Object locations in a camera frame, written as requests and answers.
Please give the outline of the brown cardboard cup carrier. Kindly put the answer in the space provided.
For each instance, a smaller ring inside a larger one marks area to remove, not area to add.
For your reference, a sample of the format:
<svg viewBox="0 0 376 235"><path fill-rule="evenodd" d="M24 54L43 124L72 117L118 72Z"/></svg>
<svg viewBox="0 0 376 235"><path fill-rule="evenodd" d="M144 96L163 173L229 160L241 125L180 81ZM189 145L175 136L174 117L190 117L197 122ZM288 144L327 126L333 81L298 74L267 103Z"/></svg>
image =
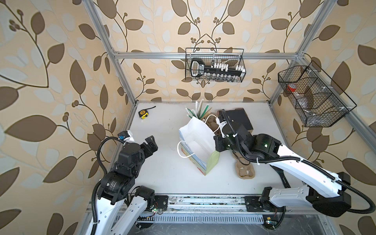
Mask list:
<svg viewBox="0 0 376 235"><path fill-rule="evenodd" d="M240 179L253 179L256 176L253 165L241 155L233 152L233 157L236 159L236 172Z"/></svg>

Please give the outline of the painted paper gift bag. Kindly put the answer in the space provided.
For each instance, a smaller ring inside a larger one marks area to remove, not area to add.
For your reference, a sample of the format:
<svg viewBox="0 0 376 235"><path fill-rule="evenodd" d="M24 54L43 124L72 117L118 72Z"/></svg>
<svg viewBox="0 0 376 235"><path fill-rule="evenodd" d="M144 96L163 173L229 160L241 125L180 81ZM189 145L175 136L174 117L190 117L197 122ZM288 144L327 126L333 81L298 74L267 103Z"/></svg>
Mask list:
<svg viewBox="0 0 376 235"><path fill-rule="evenodd" d="M204 121L192 117L188 124L179 129L179 138L178 155L190 159L203 175L208 175L220 157L215 149L214 132Z"/></svg>

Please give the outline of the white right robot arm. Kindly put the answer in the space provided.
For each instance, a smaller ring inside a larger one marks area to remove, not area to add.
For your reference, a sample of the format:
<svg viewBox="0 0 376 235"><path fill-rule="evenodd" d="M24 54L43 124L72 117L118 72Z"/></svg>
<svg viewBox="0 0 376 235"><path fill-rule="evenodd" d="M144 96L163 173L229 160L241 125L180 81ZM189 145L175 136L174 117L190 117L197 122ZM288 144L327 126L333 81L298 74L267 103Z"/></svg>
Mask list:
<svg viewBox="0 0 376 235"><path fill-rule="evenodd" d="M304 182L304 186L298 188L264 188L259 198L261 206L271 209L313 207L316 211L331 217L340 217L346 212L375 212L375 203L351 186L348 174L329 172L297 155L267 134L252 135L224 109L218 113L219 118L216 122L220 134L213 138L218 152L231 150L251 163L268 164Z"/></svg>

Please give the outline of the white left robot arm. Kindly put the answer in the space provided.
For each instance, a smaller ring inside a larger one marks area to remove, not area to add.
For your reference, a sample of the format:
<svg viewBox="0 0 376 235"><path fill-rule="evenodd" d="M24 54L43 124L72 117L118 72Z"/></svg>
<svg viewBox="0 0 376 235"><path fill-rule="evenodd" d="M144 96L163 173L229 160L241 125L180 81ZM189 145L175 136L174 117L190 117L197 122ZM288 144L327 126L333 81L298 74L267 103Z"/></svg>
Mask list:
<svg viewBox="0 0 376 235"><path fill-rule="evenodd" d="M122 131L116 137L106 137L98 146L97 160L102 147L110 140L121 144L118 158L96 183L91 196L92 219L87 235L126 235L133 226L141 228L139 220L149 220L167 210L168 196L156 196L145 186L135 186L145 160L158 150L155 138L149 136L137 144L131 131Z"/></svg>

